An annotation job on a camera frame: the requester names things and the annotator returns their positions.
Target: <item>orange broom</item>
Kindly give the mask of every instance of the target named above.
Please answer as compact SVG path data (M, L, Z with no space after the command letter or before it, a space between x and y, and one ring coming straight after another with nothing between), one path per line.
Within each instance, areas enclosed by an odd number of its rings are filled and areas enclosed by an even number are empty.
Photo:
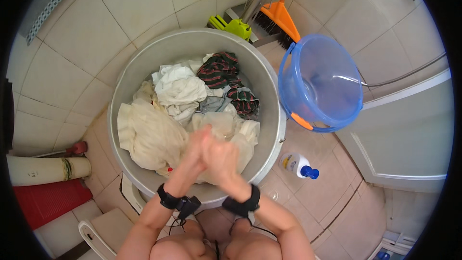
M297 43L300 40L300 34L284 6L284 1L279 0L279 2L263 5L255 22L269 35L279 33L278 42L284 49L288 49L291 43Z

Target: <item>red plastic board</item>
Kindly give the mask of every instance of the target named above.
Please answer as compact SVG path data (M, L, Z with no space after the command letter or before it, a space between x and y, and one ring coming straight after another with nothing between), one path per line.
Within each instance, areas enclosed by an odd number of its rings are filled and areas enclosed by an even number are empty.
M32 230L66 214L93 197L80 179L13 189Z

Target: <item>bucket handle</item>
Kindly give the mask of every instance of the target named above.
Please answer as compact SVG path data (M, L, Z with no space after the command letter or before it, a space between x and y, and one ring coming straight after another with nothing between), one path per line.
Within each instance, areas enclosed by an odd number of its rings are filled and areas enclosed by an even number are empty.
M307 130L311 130L311 131L318 132L318 133L330 133L330 132L334 132L334 131L342 129L343 127L320 128L320 127L317 127L317 126L312 126L309 122L304 120L298 114L291 112L289 110L289 107L287 107L284 104L284 101L282 100L282 71L284 70L284 66L286 65L287 57L292 53L292 50L294 49L294 47L295 47L295 42L290 44L289 48L286 51L286 54L282 58L281 64L279 66L278 90L279 90L279 95L280 95L280 98L281 98L280 100L281 100L282 107L284 108L284 110L286 111L287 115L290 118L292 118L297 124L301 125L302 127L304 127Z

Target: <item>large metal basin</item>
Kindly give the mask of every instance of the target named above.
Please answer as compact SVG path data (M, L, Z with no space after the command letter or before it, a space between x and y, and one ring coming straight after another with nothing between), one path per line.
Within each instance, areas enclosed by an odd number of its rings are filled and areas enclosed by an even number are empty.
M244 82L260 99L260 136L255 154L242 176L258 184L273 166L286 132L286 114L279 105L277 76L269 62L243 39L208 28L182 29L161 35L137 50L119 76L108 109L109 141L124 174L148 197L152 197L165 178L154 171L140 168L127 150L119 147L117 114L121 103L130 103L141 82L160 65L200 59L206 53L234 52L239 60ZM221 205L226 195L210 184L194 184L188 192L202 202L201 209Z

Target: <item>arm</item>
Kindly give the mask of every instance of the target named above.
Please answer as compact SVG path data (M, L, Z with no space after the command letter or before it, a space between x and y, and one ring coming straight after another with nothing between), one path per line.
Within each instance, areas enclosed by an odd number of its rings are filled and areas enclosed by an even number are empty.
M197 176L205 170L206 166L200 162L200 145L209 132L210 129L206 127L191 135L184 159L164 184L165 192L181 198L186 195ZM117 259L148 260L160 231L165 227L172 213L173 210L160 204L159 195L154 195L130 230L117 254Z
M239 150L232 143L209 138L203 146L203 157L210 173L223 192L243 203L250 199L251 185L236 173ZM261 222L278 238L283 259L315 260L315 254L297 218L286 208L261 195L255 211Z
M240 203L250 199L251 186L240 175L224 181L220 188ZM314 251L302 226L290 211L265 195L260 196L258 204L260 208L255 211L255 216L276 234L282 259L315 260Z

